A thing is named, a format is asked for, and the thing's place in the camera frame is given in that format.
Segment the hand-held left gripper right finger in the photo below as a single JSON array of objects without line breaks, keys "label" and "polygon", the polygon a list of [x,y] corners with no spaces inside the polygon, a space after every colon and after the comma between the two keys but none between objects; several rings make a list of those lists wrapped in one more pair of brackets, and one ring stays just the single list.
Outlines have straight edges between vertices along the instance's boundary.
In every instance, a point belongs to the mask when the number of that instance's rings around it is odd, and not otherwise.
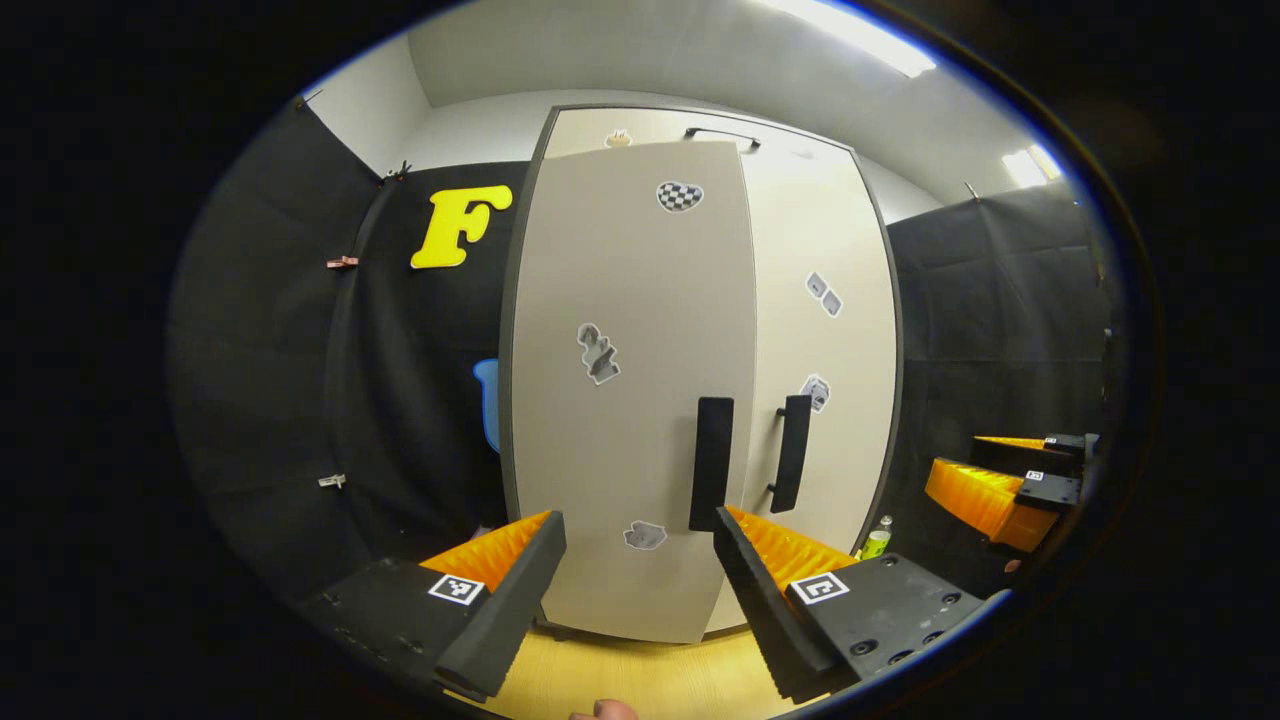
[{"label": "hand-held left gripper right finger", "polygon": [[856,560],[740,509],[713,546],[780,696],[878,692],[986,620],[991,602],[900,553]]}]

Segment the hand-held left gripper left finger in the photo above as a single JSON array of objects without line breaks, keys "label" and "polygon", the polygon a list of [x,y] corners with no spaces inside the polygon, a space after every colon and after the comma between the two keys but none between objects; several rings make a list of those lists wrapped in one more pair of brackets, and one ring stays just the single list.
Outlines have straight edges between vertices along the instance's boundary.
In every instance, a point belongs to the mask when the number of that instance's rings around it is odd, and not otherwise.
[{"label": "hand-held left gripper left finger", "polygon": [[562,514],[539,512],[419,562],[371,562],[300,611],[398,685],[483,703],[499,694],[566,547]]}]

